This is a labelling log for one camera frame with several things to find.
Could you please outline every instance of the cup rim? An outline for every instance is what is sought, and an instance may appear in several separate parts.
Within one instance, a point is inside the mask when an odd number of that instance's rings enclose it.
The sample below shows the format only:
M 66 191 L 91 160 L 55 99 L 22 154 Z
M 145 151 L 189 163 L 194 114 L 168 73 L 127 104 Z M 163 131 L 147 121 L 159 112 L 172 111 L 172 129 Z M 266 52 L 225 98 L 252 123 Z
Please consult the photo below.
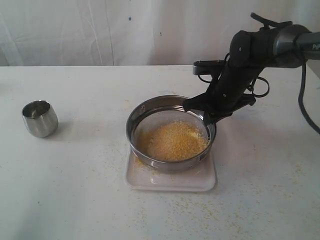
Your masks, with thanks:
M 39 115 L 39 116 L 26 116 L 26 115 L 24 114 L 24 110 L 25 110 L 28 106 L 30 106 L 31 104 L 38 103 L 38 102 L 49 104 L 48 110 L 45 111 L 43 114 L 41 114 L 41 115 Z M 42 116 L 46 115 L 46 114 L 49 112 L 50 109 L 51 109 L 51 104 L 50 104 L 50 102 L 48 102 L 47 100 L 35 100 L 35 101 L 29 102 L 27 105 L 25 105 L 25 106 L 22 108 L 22 110 L 21 110 L 21 114 L 22 114 L 22 116 L 23 116 L 24 118 L 26 118 L 26 119 L 37 119 L 37 118 L 39 118 L 39 117 L 42 117 Z

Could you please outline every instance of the metal sieve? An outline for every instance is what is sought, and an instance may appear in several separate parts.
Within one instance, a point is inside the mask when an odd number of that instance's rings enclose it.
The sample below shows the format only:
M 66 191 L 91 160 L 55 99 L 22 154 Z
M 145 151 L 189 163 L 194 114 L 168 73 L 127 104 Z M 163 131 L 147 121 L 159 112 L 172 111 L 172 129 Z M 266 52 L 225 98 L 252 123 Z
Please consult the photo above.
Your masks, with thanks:
M 184 96 L 164 95 L 151 98 L 137 106 L 126 122 L 126 136 L 133 153 L 141 162 L 156 168 L 161 172 L 183 171 L 199 164 L 208 154 L 216 137 L 216 124 L 205 125 L 204 113 L 198 110 L 185 112 Z M 196 127 L 208 140 L 207 147 L 198 155 L 180 161 L 162 161 L 151 158 L 137 148 L 138 135 L 141 131 L 152 131 L 160 126 L 182 121 Z

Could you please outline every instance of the white plate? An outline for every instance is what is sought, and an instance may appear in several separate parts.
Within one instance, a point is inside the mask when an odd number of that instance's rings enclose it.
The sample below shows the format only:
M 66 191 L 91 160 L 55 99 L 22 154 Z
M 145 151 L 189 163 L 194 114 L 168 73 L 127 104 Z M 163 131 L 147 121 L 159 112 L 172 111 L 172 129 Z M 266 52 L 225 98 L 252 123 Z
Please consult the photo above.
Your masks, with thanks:
M 143 164 L 130 151 L 125 170 L 126 184 L 136 190 L 205 192 L 212 189 L 217 181 L 212 153 L 195 167 L 178 173 L 163 173 Z

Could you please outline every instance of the yellow powder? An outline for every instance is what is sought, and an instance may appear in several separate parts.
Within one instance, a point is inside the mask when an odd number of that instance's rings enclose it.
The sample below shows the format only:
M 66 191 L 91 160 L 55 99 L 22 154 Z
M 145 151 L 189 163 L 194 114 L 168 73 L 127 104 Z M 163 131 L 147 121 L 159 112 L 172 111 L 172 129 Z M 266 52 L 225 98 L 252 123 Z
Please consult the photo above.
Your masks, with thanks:
M 175 121 L 138 136 L 137 148 L 145 155 L 166 162 L 189 159 L 202 152 L 208 141 L 190 123 Z

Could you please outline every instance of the white backdrop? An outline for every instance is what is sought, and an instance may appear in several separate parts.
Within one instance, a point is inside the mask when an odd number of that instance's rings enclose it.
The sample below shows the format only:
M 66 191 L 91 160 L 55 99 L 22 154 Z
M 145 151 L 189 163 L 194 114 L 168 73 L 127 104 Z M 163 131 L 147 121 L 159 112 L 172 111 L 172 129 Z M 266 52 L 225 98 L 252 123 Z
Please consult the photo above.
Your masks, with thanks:
M 320 0 L 0 0 L 0 65 L 171 65 L 221 59 L 255 12 L 320 31 Z

